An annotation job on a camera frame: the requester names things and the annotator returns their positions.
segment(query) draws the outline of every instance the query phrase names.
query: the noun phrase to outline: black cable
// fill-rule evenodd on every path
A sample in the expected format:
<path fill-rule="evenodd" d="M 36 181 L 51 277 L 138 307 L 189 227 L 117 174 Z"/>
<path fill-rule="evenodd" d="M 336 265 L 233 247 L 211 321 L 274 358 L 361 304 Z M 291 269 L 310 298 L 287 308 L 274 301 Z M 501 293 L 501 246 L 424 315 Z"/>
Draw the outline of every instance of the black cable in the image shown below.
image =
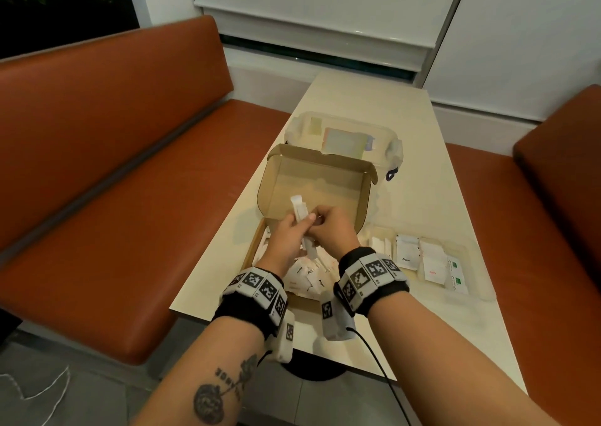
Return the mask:
<path fill-rule="evenodd" d="M 388 378 L 388 376 L 386 375 L 386 372 L 384 372 L 384 368 L 382 367 L 382 365 L 380 364 L 380 362 L 378 361 L 376 354 L 374 353 L 374 351 L 372 350 L 372 347 L 370 346 L 370 344 L 367 343 L 367 341 L 363 338 L 363 336 L 361 336 L 359 334 L 359 332 L 356 329 L 353 329 L 351 327 L 346 327 L 347 331 L 353 331 L 356 335 L 358 335 L 358 337 L 361 338 L 361 340 L 363 340 L 363 343 L 365 344 L 365 346 L 368 348 L 368 350 L 370 351 L 370 353 L 372 354 L 372 356 L 374 357 L 374 360 L 376 360 L 376 363 L 378 363 L 378 367 L 380 368 L 380 370 L 382 371 L 382 374 L 384 374 L 384 378 L 386 378 L 386 381 L 388 383 L 388 386 L 390 387 L 390 391 L 393 392 L 394 398 L 397 400 L 397 404 L 399 407 L 401 407 L 401 410 L 403 411 L 403 415 L 405 415 L 405 420 L 407 421 L 407 424 L 409 426 L 411 426 L 411 422 L 409 421 L 409 417 L 407 416 L 407 412 L 405 412 L 405 409 L 403 408 L 403 405 L 401 404 L 401 401 L 398 399 L 397 396 L 397 392 L 394 390 L 393 388 L 393 384 L 390 383 L 390 379 Z"/>
<path fill-rule="evenodd" d="M 259 367 L 259 364 L 261 364 L 261 361 L 263 361 L 267 355 L 269 355 L 269 354 L 272 354 L 272 353 L 273 353 L 273 351 L 271 351 L 271 350 L 267 350 L 267 351 L 265 352 L 265 354 L 264 354 L 263 356 L 261 356 L 261 359 L 260 359 L 260 360 L 259 360 L 259 362 L 257 363 L 257 367 Z"/>

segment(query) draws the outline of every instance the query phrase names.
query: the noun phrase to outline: right hand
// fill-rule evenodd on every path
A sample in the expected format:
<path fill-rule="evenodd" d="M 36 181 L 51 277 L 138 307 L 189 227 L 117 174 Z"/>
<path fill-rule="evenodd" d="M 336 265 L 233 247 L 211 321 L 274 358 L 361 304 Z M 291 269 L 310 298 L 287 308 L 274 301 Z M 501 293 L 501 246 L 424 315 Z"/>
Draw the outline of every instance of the right hand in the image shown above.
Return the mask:
<path fill-rule="evenodd" d="M 361 246 L 355 228 L 342 208 L 321 205 L 312 212 L 317 215 L 317 220 L 306 234 L 336 260 L 340 261 L 344 255 Z"/>

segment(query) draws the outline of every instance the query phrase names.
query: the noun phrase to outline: backrest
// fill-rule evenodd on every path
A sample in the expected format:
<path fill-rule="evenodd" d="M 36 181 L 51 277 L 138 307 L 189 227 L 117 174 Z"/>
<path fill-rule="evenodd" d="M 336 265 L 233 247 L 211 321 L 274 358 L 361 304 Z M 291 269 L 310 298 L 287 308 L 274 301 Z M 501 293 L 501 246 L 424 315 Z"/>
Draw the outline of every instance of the backrest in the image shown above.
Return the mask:
<path fill-rule="evenodd" d="M 565 103 L 519 140 L 513 153 L 601 286 L 601 86 Z"/>
<path fill-rule="evenodd" d="M 232 89 L 210 16 L 0 63 L 0 250 Z"/>

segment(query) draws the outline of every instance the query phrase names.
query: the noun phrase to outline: hand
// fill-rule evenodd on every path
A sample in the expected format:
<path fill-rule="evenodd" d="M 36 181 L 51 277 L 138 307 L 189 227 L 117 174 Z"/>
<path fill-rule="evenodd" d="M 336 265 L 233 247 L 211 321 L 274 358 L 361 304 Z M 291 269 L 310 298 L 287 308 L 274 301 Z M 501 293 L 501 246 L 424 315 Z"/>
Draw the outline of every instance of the hand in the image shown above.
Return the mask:
<path fill-rule="evenodd" d="M 336 260 L 340 261 L 344 255 L 361 246 L 353 224 L 341 208 L 322 205 L 313 212 L 320 219 L 323 217 L 323 223 L 310 227 L 307 235 L 319 242 Z"/>
<path fill-rule="evenodd" d="M 300 240 L 313 225 L 315 219 L 315 213 L 311 213 L 295 224 L 294 214 L 284 217 L 271 234 L 265 255 L 257 261 L 255 266 L 283 278 L 294 264 L 295 258 L 299 256 Z"/>

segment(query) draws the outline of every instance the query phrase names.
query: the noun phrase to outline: white table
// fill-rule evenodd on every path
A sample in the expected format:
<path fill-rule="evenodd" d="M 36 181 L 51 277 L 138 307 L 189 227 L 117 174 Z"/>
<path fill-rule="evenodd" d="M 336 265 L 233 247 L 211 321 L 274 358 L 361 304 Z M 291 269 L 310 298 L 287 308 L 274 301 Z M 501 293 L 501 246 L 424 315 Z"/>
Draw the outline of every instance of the white table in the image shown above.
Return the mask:
<path fill-rule="evenodd" d="M 485 269 L 474 229 L 447 154 L 438 122 L 424 90 L 354 73 L 322 72 L 296 107 L 293 117 L 317 111 L 376 123 L 394 130 L 403 141 L 404 162 L 397 176 L 382 185 L 375 224 L 437 228 L 473 242 L 470 257 Z M 284 129 L 275 144 L 284 142 Z M 176 296 L 171 309 L 210 321 L 218 298 L 238 273 L 261 214 L 257 190 L 264 159 L 223 221 L 219 231 Z M 476 301 L 469 311 L 438 301 L 412 287 L 412 294 L 492 359 L 525 391 L 525 385 L 496 301 Z M 294 310 L 294 347 L 358 371 L 381 376 L 372 355 L 359 339 L 328 342 L 319 334 L 317 314 Z M 373 337 L 367 319 L 356 317 L 357 330 L 366 338 L 389 377 L 394 377 Z"/>

